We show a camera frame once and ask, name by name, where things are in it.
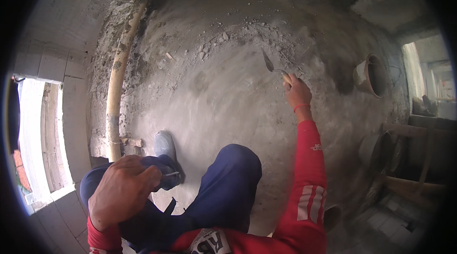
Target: leg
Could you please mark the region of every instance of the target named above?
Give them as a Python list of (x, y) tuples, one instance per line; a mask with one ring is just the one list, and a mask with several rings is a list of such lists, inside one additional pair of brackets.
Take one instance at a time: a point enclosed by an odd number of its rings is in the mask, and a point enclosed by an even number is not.
[[(107, 163), (98, 166), (83, 177), (79, 192), (86, 207), (88, 207), (89, 198), (94, 194), (103, 174), (111, 164)], [(141, 160), (141, 164), (146, 168), (155, 165), (163, 174), (169, 174), (177, 170), (175, 162), (167, 155), (144, 157)], [(176, 180), (176, 176), (167, 177), (162, 180), (159, 187), (165, 190), (171, 189), (177, 184)], [(154, 244), (153, 238), (161, 238), (163, 233), (168, 232), (168, 230), (159, 226), (166, 225), (167, 222), (173, 225), (174, 221), (171, 222), (169, 220), (170, 215), (164, 214), (150, 200), (147, 200), (143, 210), (129, 220), (119, 223), (119, 229), (122, 237), (130, 242), (135, 251), (139, 252), (146, 247), (160, 247), (158, 245), (151, 246), (151, 243)]]
[(184, 215), (194, 220), (196, 228), (232, 228), (247, 233), (261, 177), (256, 154), (241, 145), (227, 145), (202, 177), (198, 195)]

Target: concrete floor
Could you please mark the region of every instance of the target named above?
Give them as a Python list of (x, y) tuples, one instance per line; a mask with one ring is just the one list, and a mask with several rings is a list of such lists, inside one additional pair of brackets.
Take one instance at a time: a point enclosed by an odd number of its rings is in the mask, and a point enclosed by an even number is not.
[[(109, 73), (129, 5), (111, 7), (89, 70), (92, 150), (103, 149), (97, 139), (105, 133)], [(224, 31), (229, 40), (220, 42)], [(209, 48), (203, 59), (200, 45)], [(154, 134), (170, 131), (186, 173), (184, 184), (153, 194), (154, 202), (164, 210), (173, 196), (174, 214), (182, 213), (219, 150), (238, 143), (262, 162), (249, 233), (266, 236), (275, 229), (288, 196), (296, 121), (282, 79), (266, 69), (261, 48), (276, 67), (309, 85), (327, 169), (326, 204), (342, 205), (350, 219), (371, 183), (358, 145), (383, 122), (406, 123), (407, 85), (400, 46), (326, 0), (164, 0), (147, 11), (126, 73), (120, 132), (142, 138), (144, 154), (153, 155)], [(352, 71), (370, 52), (390, 75), (382, 99), (353, 86)]]

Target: knee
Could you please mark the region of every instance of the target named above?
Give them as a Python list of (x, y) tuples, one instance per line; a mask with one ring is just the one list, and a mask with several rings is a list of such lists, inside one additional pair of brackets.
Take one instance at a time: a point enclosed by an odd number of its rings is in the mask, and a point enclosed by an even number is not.
[(89, 207), (89, 198), (94, 194), (95, 190), (98, 187), (98, 184), (105, 174), (107, 166), (104, 168), (104, 165), (99, 166), (95, 169), (90, 170), (85, 176), (82, 178), (80, 186), (79, 186), (79, 194), (81, 196), (81, 200), (86, 207)]
[(229, 144), (222, 148), (219, 154), (237, 168), (247, 169), (250, 172), (260, 173), (260, 175), (262, 173), (259, 157), (248, 147)]

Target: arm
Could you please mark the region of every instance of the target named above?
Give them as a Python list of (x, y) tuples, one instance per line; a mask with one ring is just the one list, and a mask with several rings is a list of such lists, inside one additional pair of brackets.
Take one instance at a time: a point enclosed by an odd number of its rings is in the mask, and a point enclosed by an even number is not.
[(273, 238), (283, 241), (299, 253), (325, 253), (327, 238), (323, 228), (323, 208), (327, 178), (320, 137), (309, 103), (306, 84), (290, 74), (292, 86), (284, 83), (286, 97), (296, 108), (297, 152), (292, 191), (285, 213)]
[(143, 209), (149, 193), (159, 185), (160, 170), (156, 166), (145, 170), (140, 159), (129, 155), (113, 163), (90, 197), (87, 229), (91, 252), (121, 254), (117, 224)]

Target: trowel handle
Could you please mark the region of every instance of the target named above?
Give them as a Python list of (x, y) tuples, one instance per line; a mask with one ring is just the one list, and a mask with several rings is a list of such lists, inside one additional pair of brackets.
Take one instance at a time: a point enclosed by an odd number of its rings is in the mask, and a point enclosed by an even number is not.
[(283, 75), (284, 81), (292, 86), (292, 80), (290, 76), (285, 71), (281, 71), (281, 74)]

